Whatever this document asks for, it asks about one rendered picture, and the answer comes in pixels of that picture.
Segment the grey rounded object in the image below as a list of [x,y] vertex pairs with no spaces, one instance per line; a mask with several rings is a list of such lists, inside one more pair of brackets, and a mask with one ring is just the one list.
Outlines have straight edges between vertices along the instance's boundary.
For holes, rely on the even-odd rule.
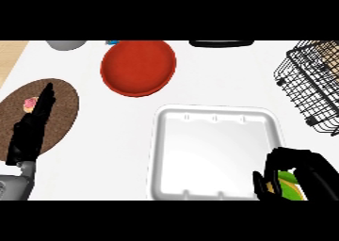
[[58,51],[71,51],[79,49],[84,44],[84,40],[49,40],[51,47]]

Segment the white plastic tray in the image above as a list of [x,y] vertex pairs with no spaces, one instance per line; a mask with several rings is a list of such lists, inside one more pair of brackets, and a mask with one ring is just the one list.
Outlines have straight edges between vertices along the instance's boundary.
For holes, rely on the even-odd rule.
[[260,107],[169,104],[158,109],[148,172],[154,201],[253,201],[254,173],[282,145]]

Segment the pink frosted cupcake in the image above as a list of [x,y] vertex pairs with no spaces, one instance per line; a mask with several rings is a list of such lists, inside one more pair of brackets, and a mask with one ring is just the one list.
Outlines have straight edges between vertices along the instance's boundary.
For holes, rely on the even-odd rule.
[[37,97],[33,97],[27,99],[24,102],[24,111],[27,113],[31,113],[34,111],[36,106],[37,106]]

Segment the yellow green lemon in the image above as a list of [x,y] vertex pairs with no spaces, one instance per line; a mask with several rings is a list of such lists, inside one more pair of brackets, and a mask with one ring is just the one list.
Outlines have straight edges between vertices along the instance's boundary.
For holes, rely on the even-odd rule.
[[289,171],[278,171],[282,196],[291,201],[304,201],[306,196],[295,175]]

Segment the brown round placemat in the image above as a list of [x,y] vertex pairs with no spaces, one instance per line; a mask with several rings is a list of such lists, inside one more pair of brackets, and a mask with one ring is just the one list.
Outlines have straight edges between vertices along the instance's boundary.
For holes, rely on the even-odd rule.
[[40,79],[0,103],[0,161],[36,160],[65,137],[79,116],[80,97],[68,82]]

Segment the red round plate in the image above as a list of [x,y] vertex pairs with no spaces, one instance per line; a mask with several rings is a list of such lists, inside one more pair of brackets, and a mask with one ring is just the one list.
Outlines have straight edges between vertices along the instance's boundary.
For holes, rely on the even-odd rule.
[[164,88],[176,68],[176,52],[164,40],[121,40],[105,54],[101,74],[114,92],[143,97]]

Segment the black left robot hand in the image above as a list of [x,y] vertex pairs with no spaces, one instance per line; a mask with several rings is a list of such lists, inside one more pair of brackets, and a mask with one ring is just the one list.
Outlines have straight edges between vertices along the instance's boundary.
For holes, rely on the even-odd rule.
[[49,83],[37,99],[37,106],[14,125],[12,141],[8,153],[8,166],[25,161],[36,162],[40,155],[45,128],[56,101],[53,84]]

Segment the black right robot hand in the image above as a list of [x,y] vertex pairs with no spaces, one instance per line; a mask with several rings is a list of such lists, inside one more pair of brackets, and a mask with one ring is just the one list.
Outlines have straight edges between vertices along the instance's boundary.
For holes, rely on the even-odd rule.
[[261,201],[287,201],[279,171],[294,175],[310,201],[339,201],[339,173],[319,153],[278,147],[267,154],[264,174],[254,172],[254,192]]

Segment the black flat object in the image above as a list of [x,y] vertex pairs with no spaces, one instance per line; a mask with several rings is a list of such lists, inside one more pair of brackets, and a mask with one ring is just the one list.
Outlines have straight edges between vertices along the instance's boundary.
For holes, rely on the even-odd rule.
[[202,48],[229,48],[229,47],[251,46],[254,42],[256,42],[254,40],[225,40],[225,41],[191,40],[189,44],[194,47],[202,47]]

